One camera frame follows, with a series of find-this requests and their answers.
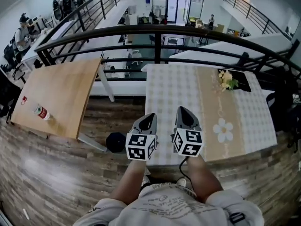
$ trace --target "black metal railing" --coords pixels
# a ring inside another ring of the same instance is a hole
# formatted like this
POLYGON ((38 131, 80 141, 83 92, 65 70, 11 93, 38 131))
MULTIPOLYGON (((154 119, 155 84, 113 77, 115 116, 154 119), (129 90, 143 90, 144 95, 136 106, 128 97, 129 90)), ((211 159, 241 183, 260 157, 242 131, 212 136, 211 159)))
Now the black metal railing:
POLYGON ((267 16, 265 16, 257 8, 244 0, 224 0, 240 11, 247 19, 254 23, 262 32, 262 34, 282 33, 287 39, 292 38, 277 27, 267 16))
MULTIPOLYGON (((61 38, 69 36, 70 34, 78 34, 79 32, 84 32, 87 30, 93 30, 97 24, 102 20, 106 19, 106 14, 114 7, 117 6, 118 2, 121 0, 89 0, 84 4, 80 5, 76 10, 71 12, 67 17, 65 17, 56 27, 54 27, 40 45, 49 43, 51 37, 61 29, 65 23, 71 22, 70 26, 64 30, 61 38)), ((50 48, 43 51, 43 53, 38 52, 39 57, 42 62, 47 58, 51 64, 55 64, 55 60, 52 59, 50 54, 55 56, 60 56, 62 53, 71 53, 73 51, 78 51, 82 48, 85 42, 89 40, 78 40, 72 44, 64 44, 56 49, 50 48)), ((73 61, 75 56, 63 57, 61 63, 67 61, 73 61)))
MULTIPOLYGON (((199 28, 193 28, 193 27, 182 27, 182 26, 172 26, 172 25, 150 25, 150 24, 143 24, 143 25, 126 25, 126 26, 118 26, 118 27, 108 27, 108 28, 102 28, 102 29, 94 29, 91 31, 85 31, 80 32, 74 35, 69 35, 64 38, 57 39, 56 41, 53 41, 51 43, 47 43, 44 45, 39 46, 36 51, 38 54, 43 54, 45 51, 48 51, 49 49, 56 48, 58 46, 63 46, 66 44, 71 44, 77 41, 83 41, 83 40, 89 40, 94 38, 100 38, 100 37, 107 37, 107 36, 115 36, 115 35, 129 35, 129 34, 144 34, 148 38, 148 35, 154 35, 155 41, 151 42, 150 40, 146 40, 146 44, 135 44, 133 41, 133 44, 126 44, 126 45, 117 45, 117 46, 110 46, 110 47, 100 47, 100 48, 90 48, 90 49, 83 49, 80 51, 72 51, 56 56, 48 55, 48 57, 43 58, 43 62, 46 66, 55 64, 55 61, 57 59, 63 58, 63 57, 69 57, 69 56, 76 56, 79 54, 86 54, 86 53, 92 53, 92 52, 103 52, 103 51, 109 51, 109 50, 118 50, 118 49, 139 49, 139 50, 145 50, 147 49, 147 54, 151 54, 151 56, 148 57, 116 57, 116 58, 107 58, 103 59, 102 63, 111 63, 114 65, 116 62, 124 62, 131 63, 135 61, 146 61, 151 63, 168 63, 168 62, 180 62, 180 63, 194 63, 194 64, 203 64, 203 65, 215 65, 215 66, 221 66, 224 68, 229 69, 236 69, 241 71, 251 71, 256 74, 261 86, 266 89, 271 89, 277 82, 277 78, 274 74, 266 73, 262 71, 262 68, 264 66, 270 68, 270 69, 277 69, 276 66, 274 66, 272 63, 274 63, 274 60, 280 61, 283 63, 283 65, 287 65, 290 70, 294 69, 297 71, 297 73, 301 73, 301 69, 289 61, 289 58, 287 56, 281 56, 280 54, 277 54, 261 45, 258 45, 256 43, 236 38, 229 34, 224 34, 216 31, 209 31, 207 29, 199 29, 199 28), (198 40, 197 38, 208 38, 211 40, 218 40, 218 41, 224 41, 231 44, 236 44, 239 46, 242 46, 244 48, 248 48, 257 52, 260 52, 264 54, 264 59, 261 58, 250 58, 247 53, 235 54, 235 53, 229 53, 214 49, 208 49, 208 48, 198 48, 193 46, 185 46, 185 45, 165 45, 162 44, 162 41, 164 40, 164 36, 182 36, 183 39, 185 38, 191 38, 193 37, 194 40, 198 40), (213 61, 204 61, 201 60, 201 57, 199 60, 194 59, 181 59, 181 58, 170 58, 169 56, 164 56, 164 50, 174 49, 175 51, 200 51, 200 52, 206 52, 218 55, 223 55, 227 57, 234 57, 238 58, 239 62, 237 64, 225 64, 225 63, 218 63, 213 61)), ((296 47, 299 45, 299 41, 296 46, 293 46, 293 49, 295 50, 296 47)), ((110 69, 105 70, 105 73, 137 73, 140 71, 137 71, 136 69, 131 69, 131 66, 124 66, 122 69, 110 69)), ((138 77, 138 78, 117 78, 117 79, 109 79, 109 80, 146 80, 146 77, 138 77)))

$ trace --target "plastic bottle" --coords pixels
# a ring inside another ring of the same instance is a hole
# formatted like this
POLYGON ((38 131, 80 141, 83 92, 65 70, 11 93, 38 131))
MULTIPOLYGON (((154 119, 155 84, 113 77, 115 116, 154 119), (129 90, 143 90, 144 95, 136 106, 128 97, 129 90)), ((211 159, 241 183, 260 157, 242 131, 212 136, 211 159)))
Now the plastic bottle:
POLYGON ((50 119, 50 113, 44 107, 42 107, 39 103, 37 103, 31 99, 28 100, 28 98, 24 96, 21 104, 24 105, 25 103, 29 103, 31 110, 35 115, 39 116, 40 118, 42 118, 45 121, 48 121, 50 119))

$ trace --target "sneaker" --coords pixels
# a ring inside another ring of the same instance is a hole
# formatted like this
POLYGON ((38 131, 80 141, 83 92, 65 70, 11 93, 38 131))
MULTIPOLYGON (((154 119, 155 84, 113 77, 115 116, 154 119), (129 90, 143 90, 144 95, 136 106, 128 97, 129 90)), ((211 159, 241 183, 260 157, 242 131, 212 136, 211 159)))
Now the sneaker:
POLYGON ((147 184, 147 183, 151 183, 151 181, 149 180, 149 178, 146 175, 144 175, 141 186, 143 186, 144 184, 147 184))
POLYGON ((186 181, 185 178, 180 178, 180 179, 177 181, 176 184, 179 185, 179 186, 186 187, 187 181, 186 181))

